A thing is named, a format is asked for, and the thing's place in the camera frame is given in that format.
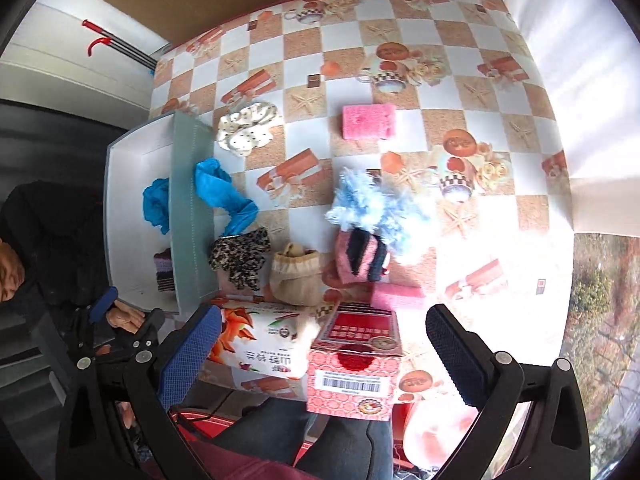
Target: green bush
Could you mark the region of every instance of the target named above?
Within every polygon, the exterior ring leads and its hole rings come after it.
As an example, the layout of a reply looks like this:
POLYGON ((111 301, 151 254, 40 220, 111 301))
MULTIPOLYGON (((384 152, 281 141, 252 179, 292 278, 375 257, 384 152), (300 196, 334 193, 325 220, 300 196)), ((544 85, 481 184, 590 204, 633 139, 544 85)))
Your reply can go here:
POLYGON ((574 312, 602 314, 610 309, 612 280, 596 269, 574 277, 569 309, 574 312))

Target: screw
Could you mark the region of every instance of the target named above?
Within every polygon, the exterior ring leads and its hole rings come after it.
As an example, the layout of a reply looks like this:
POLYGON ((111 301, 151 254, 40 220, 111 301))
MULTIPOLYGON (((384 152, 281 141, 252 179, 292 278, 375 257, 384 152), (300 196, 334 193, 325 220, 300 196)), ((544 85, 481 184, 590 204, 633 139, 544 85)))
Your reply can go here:
POLYGON ((78 370, 86 370, 89 366, 91 366, 91 359, 88 357, 83 357, 78 361, 78 370))
POLYGON ((563 372, 568 372, 569 370, 571 370, 571 363, 566 359, 558 359, 558 361, 556 361, 556 364, 558 365, 558 368, 560 368, 563 372))
POLYGON ((148 363, 152 357, 153 354, 149 350, 143 350, 136 354, 136 361, 139 363, 148 363))
POLYGON ((498 352, 495 355, 495 360, 498 361, 501 365, 508 365, 513 361, 513 358, 507 354, 507 352, 498 352))

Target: open box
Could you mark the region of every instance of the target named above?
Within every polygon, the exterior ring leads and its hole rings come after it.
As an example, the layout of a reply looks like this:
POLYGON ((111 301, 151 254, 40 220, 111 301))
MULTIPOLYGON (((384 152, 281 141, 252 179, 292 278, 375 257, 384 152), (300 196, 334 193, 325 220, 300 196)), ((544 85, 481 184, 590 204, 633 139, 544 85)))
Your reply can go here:
POLYGON ((104 245, 110 283, 142 310, 191 315, 218 290, 207 250, 213 211, 196 194, 193 172, 213 154, 210 128, 181 112, 165 114, 110 144, 104 184, 104 245), (169 178, 169 226, 163 235, 144 219, 142 193, 169 178), (175 293, 159 292, 154 254, 171 247, 175 293))

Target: person's leg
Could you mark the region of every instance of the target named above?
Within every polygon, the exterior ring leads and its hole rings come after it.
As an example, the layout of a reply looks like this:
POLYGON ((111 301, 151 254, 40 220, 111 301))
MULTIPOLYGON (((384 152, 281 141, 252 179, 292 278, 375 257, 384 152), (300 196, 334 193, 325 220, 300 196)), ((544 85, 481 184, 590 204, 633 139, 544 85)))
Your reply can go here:
POLYGON ((393 478, 391 422, 332 416, 296 468, 321 480, 393 478))
POLYGON ((270 397, 211 440, 239 454, 293 465, 316 415, 306 402, 270 397))

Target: tablecloth pattern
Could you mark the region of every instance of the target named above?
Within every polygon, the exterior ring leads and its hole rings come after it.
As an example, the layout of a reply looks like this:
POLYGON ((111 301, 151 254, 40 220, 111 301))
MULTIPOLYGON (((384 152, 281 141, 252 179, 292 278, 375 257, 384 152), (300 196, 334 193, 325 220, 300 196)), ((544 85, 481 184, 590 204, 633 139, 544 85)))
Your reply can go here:
MULTIPOLYGON (((216 145, 214 156, 257 203, 274 250, 292 240, 323 254, 325 307, 368 292, 342 288, 332 267, 336 228, 324 214, 337 177, 377 170, 434 211, 431 249, 416 266, 392 262, 389 280, 447 303, 495 351, 545 365, 558 356, 572 279, 568 174, 542 78, 502 0, 293 0, 174 49, 154 86, 152 117, 180 109, 214 131, 249 102, 278 107, 271 143, 247 158, 216 145), (380 103, 398 107, 395 139, 342 139, 343 106, 380 103), (445 199, 440 170, 471 185, 470 199, 445 199)), ((219 235, 226 219, 215 214, 219 235)), ((396 401, 455 395, 424 313, 400 312, 399 325, 401 373, 427 370, 434 387, 396 401)))

